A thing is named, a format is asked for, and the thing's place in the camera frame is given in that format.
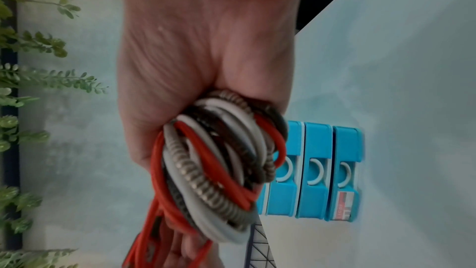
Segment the table surface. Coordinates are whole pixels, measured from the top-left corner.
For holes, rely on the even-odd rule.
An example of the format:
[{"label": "table surface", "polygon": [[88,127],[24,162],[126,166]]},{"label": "table surface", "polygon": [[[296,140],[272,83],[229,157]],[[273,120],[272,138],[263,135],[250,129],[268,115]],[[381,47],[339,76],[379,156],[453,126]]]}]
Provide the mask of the table surface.
[{"label": "table surface", "polygon": [[287,118],[357,127],[354,223],[262,216],[279,268],[474,267],[474,0],[335,0],[297,35]]}]

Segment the sticker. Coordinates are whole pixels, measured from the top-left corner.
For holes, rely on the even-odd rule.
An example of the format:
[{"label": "sticker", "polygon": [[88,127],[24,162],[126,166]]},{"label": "sticker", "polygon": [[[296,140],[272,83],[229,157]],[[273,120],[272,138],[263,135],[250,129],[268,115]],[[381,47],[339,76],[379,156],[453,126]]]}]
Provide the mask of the sticker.
[{"label": "sticker", "polygon": [[351,218],[352,204],[354,203],[353,192],[338,192],[337,204],[333,220],[347,221]]}]

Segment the blue cable organizer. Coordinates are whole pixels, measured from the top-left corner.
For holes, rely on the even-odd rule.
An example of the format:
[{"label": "blue cable organizer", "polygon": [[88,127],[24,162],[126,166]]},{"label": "blue cable organizer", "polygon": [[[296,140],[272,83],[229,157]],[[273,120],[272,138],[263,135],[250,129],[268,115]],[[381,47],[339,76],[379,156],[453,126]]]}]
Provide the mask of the blue cable organizer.
[{"label": "blue cable organizer", "polygon": [[266,184],[258,213],[352,222],[360,195],[357,163],[363,141],[358,129],[289,121],[286,162]]}]

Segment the bundle of cables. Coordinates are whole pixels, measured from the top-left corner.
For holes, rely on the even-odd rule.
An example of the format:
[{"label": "bundle of cables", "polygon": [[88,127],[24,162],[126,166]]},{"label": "bundle of cables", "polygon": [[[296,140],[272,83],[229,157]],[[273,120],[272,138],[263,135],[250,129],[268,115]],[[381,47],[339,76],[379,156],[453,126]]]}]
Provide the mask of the bundle of cables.
[{"label": "bundle of cables", "polygon": [[287,137],[288,124],[272,105],[228,90],[207,93],[164,125],[151,158],[155,197],[123,268],[161,267],[162,217],[208,239],[191,268],[212,242],[246,242],[263,184],[285,161]]}]

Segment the white table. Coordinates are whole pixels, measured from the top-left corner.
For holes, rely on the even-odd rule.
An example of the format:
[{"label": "white table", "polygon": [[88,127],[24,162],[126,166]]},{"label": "white table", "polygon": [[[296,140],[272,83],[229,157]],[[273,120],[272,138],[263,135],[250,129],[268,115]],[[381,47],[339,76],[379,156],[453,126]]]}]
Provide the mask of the white table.
[{"label": "white table", "polygon": [[365,135],[354,223],[263,216],[279,268],[476,267],[475,0],[335,0],[287,117]]}]

